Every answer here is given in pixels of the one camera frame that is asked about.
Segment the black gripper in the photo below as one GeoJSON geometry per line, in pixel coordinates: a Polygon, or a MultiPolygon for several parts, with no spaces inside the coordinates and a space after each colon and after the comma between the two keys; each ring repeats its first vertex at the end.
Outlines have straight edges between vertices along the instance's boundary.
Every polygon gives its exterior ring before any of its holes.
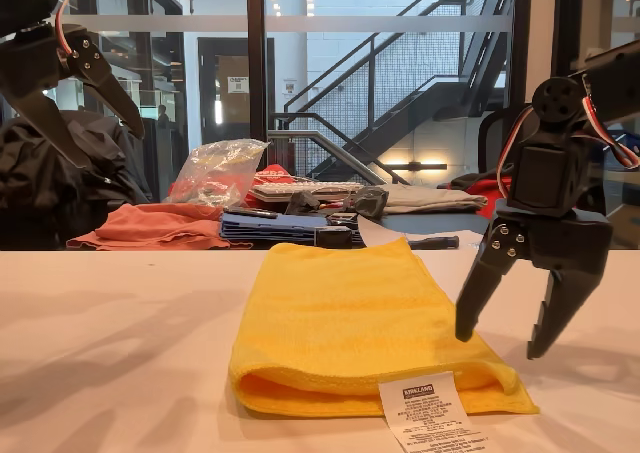
{"type": "Polygon", "coordinates": [[[520,149],[508,197],[496,203],[456,301],[458,340],[471,339],[480,313],[519,259],[549,272],[529,360],[548,352],[599,286],[613,228],[603,214],[577,207],[585,174],[578,148],[520,149]]]}
{"type": "Polygon", "coordinates": [[[44,23],[18,32],[1,44],[1,93],[19,115],[77,168],[88,168],[89,157],[75,143],[55,102],[41,90],[72,75],[89,88],[138,139],[145,136],[139,109],[112,73],[111,65],[92,42],[86,28],[66,26],[71,53],[64,55],[53,26],[44,23]]]}

